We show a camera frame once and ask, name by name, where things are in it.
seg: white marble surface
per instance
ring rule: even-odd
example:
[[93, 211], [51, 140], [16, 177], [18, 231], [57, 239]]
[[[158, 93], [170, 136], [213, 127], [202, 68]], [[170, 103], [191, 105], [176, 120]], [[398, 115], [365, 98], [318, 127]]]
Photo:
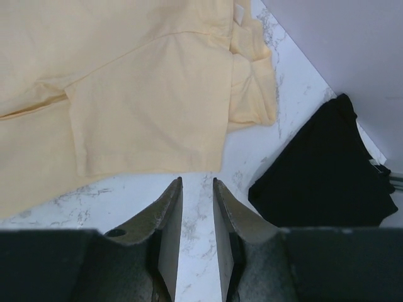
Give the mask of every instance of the white marble surface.
[[[223, 180], [244, 204], [250, 185], [333, 92], [260, 0], [253, 14], [264, 24], [278, 82], [278, 121], [231, 133], [222, 171], [182, 174], [183, 221], [177, 302], [219, 302], [221, 290], [212, 208], [212, 180]], [[383, 155], [366, 137], [379, 162]], [[97, 228], [105, 232], [153, 202], [177, 174], [118, 175], [0, 221], [1, 228]]]

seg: yellow fabric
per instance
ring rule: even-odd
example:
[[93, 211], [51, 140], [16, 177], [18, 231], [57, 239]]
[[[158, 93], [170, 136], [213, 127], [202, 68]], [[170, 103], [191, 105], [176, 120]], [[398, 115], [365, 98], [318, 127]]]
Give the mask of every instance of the yellow fabric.
[[108, 174], [218, 171], [227, 131], [275, 120], [250, 0], [6, 0], [0, 11], [0, 216]]

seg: screw hole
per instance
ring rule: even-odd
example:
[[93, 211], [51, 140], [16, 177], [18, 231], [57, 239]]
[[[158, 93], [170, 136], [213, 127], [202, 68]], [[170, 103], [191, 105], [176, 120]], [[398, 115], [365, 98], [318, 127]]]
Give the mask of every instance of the screw hole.
[[126, 235], [126, 231], [120, 228], [114, 228], [113, 230], [108, 231], [105, 235], [108, 237], [120, 237]]

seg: white wall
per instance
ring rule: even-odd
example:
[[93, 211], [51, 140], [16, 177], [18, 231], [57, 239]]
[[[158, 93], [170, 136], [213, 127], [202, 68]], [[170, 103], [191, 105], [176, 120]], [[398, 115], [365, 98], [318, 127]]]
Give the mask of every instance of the white wall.
[[403, 162], [403, 1], [263, 0], [387, 159]]

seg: pale yellow shirt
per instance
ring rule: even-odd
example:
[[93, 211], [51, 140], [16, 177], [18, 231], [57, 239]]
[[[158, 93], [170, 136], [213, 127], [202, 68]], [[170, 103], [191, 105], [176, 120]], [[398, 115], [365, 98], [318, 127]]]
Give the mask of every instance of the pale yellow shirt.
[[0, 10], [0, 216], [119, 172], [219, 171], [227, 131], [275, 121], [249, 0]]

